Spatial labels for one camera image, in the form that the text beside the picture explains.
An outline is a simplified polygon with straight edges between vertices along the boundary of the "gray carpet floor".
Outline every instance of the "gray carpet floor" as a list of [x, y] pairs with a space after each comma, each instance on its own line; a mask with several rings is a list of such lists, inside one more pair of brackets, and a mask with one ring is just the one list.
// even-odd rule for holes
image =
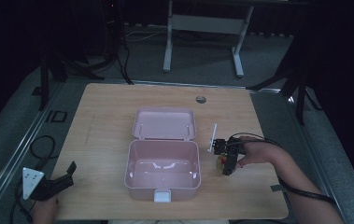
[[[175, 33], [171, 71], [163, 72], [165, 35], [162, 27], [126, 28], [129, 57], [127, 71], [130, 79], [137, 84], [159, 82], [160, 84], [206, 85], [243, 88], [257, 84], [271, 77], [284, 56], [291, 38], [260, 35], [246, 37], [242, 52], [245, 75], [234, 74], [231, 46], [236, 36], [202, 35], [201, 41], [191, 41], [191, 34]], [[127, 50], [120, 48], [120, 59], [124, 63]], [[91, 57], [90, 61], [100, 61]], [[113, 63], [94, 71], [106, 79], [105, 83], [123, 83], [120, 67]], [[0, 114], [0, 180], [4, 175], [13, 176], [0, 186], [0, 223], [8, 222], [8, 215], [14, 203], [14, 189], [21, 177], [22, 167], [37, 163], [26, 148], [33, 139], [43, 134], [55, 138], [55, 154], [60, 152], [69, 125], [78, 107], [85, 86], [94, 82], [86, 77], [71, 75], [65, 83], [50, 82], [51, 98], [47, 110], [38, 112], [40, 98], [32, 96], [34, 87], [39, 85], [39, 70], [35, 70], [21, 84]], [[294, 117], [294, 104], [277, 94], [284, 80], [268, 87], [267, 91], [253, 92], [252, 101], [258, 113], [263, 133], [277, 140], [298, 162], [309, 178], [327, 194], [336, 198], [339, 209], [347, 223], [354, 223], [354, 170], [340, 145], [332, 126], [323, 112], [305, 105], [305, 126], [298, 124]], [[68, 113], [64, 123], [46, 121], [50, 111]], [[21, 162], [14, 172], [5, 173], [10, 158], [19, 148]], [[39, 151], [47, 152], [50, 143], [43, 140]], [[56, 161], [51, 161], [45, 173], [51, 174]], [[15, 212], [15, 223], [23, 223], [25, 217]], [[296, 223], [293, 211], [281, 220], [282, 223]], [[59, 221], [60, 223], [99, 223], [99, 221]], [[241, 223], [271, 223], [266, 220], [244, 220]]]

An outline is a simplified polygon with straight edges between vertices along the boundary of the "black cable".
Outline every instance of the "black cable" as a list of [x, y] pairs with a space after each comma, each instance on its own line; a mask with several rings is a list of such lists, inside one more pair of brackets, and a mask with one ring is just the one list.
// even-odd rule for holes
[[121, 76], [124, 78], [124, 80], [127, 82], [129, 85], [133, 85], [134, 83], [126, 76], [124, 66], [121, 64], [119, 54], [116, 54], [116, 58], [118, 59], [119, 67], [120, 67], [120, 72]]
[[282, 180], [281, 178], [278, 178], [278, 180], [279, 180], [279, 183], [281, 184], [282, 187], [284, 187], [285, 189], [287, 189], [288, 191], [290, 191], [294, 194], [298, 194], [298, 195], [304, 196], [306, 198], [312, 198], [312, 199], [317, 199], [317, 200], [325, 201], [328, 203], [336, 204], [336, 201], [331, 197], [328, 197], [323, 194], [317, 194], [317, 193], [301, 190], [301, 189], [295, 189], [295, 188], [289, 186], [287, 183], [285, 183], [284, 180]]

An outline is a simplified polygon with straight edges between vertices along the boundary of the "metal stand leg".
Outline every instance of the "metal stand leg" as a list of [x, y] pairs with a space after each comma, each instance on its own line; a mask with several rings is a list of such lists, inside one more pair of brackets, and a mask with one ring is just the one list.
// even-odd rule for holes
[[167, 25], [167, 46], [165, 47], [163, 71], [169, 72], [171, 70], [171, 56], [173, 53], [173, 1], [168, 1], [168, 25]]
[[244, 37], [246, 36], [247, 33], [249, 21], [252, 16], [252, 11], [253, 11], [253, 7], [249, 7], [247, 16], [244, 19], [244, 22], [241, 26], [241, 32], [240, 32], [240, 38], [238, 39], [238, 44], [236, 47], [232, 47], [235, 73], [238, 77], [242, 77], [244, 75], [243, 65], [241, 64], [241, 59], [240, 59], [240, 50], [241, 50], [241, 46], [243, 45]]

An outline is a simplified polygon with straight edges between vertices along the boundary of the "container lid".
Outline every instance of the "container lid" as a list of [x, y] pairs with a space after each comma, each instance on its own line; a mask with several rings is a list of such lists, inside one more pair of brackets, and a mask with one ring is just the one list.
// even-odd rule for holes
[[191, 140], [196, 136], [193, 111], [179, 107], [140, 107], [135, 115], [133, 136]]

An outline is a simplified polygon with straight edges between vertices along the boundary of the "human arm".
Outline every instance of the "human arm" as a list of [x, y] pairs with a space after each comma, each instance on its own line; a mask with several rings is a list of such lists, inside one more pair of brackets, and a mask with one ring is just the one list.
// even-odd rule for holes
[[[241, 136], [241, 140], [252, 140]], [[278, 176], [289, 186], [308, 192], [321, 194], [321, 191], [307, 178], [294, 159], [279, 146], [265, 142], [247, 142], [244, 144], [246, 156], [237, 162], [236, 167], [251, 163], [270, 162]], [[299, 223], [344, 223], [332, 204], [287, 192], [292, 209]]]
[[31, 216], [34, 224], [52, 224], [57, 215], [57, 196], [53, 196], [46, 201], [34, 202]]

